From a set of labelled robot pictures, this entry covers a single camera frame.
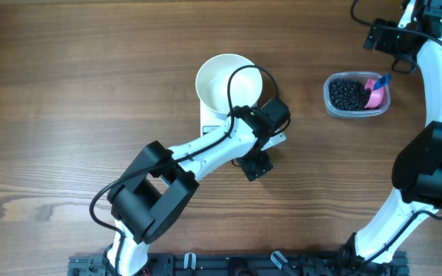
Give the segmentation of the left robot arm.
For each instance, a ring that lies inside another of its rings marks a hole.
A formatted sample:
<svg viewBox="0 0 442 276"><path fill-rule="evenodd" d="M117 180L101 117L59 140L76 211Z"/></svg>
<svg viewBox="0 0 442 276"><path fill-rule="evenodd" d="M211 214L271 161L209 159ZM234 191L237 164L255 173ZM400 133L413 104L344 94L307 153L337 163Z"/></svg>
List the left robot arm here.
<svg viewBox="0 0 442 276"><path fill-rule="evenodd" d="M117 233L107 254L114 274L134 275L145 266L150 244L179 218L202 178L234 159L253 181L272 168L266 150L285 138L266 108L236 107L234 116L189 143L146 145L107 189Z"/></svg>

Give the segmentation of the pink scoop with blue handle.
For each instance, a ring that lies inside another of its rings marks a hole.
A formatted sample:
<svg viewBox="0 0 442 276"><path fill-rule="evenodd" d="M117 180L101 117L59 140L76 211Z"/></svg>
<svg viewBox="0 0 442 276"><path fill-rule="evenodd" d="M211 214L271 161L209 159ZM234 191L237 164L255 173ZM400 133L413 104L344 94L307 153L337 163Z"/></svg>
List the pink scoop with blue handle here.
<svg viewBox="0 0 442 276"><path fill-rule="evenodd" d="M385 88L389 84L391 80L391 75L386 74L382 77L380 77L377 80L368 79L366 84L364 85L364 90L369 92L369 98L368 102L365 104L365 109L371 109L378 107L382 100L384 99L385 95Z"/></svg>

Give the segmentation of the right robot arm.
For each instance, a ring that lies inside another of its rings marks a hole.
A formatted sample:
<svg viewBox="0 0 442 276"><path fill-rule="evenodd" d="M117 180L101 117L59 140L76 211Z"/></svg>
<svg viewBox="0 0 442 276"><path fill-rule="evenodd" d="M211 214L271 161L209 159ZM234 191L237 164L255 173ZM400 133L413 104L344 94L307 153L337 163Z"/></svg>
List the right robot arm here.
<svg viewBox="0 0 442 276"><path fill-rule="evenodd" d="M374 218L339 248L336 270L383 274L401 243L425 219L442 221L442 1L405 1L399 22L368 22L368 50L420 68L425 128L398 154L393 189Z"/></svg>

